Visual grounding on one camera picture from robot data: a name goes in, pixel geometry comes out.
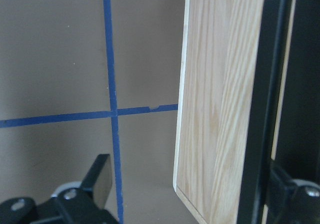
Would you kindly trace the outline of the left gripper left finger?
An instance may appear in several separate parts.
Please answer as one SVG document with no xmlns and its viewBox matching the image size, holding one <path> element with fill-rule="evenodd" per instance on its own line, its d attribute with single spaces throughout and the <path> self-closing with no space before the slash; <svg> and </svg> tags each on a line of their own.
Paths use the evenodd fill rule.
<svg viewBox="0 0 320 224">
<path fill-rule="evenodd" d="M 99 154 L 82 181 L 73 181 L 58 186 L 51 194 L 57 198 L 58 194 L 67 189 L 81 189 L 92 198 L 98 208 L 105 208 L 112 188 L 112 163 L 110 154 Z"/>
</svg>

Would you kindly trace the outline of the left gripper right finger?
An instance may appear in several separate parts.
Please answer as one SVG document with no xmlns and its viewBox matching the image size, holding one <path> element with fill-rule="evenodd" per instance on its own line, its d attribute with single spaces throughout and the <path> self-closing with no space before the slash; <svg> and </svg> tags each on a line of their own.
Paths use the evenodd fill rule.
<svg viewBox="0 0 320 224">
<path fill-rule="evenodd" d="M 280 165 L 271 163 L 266 193 L 268 224 L 318 224 L 320 186 L 292 178 Z"/>
</svg>

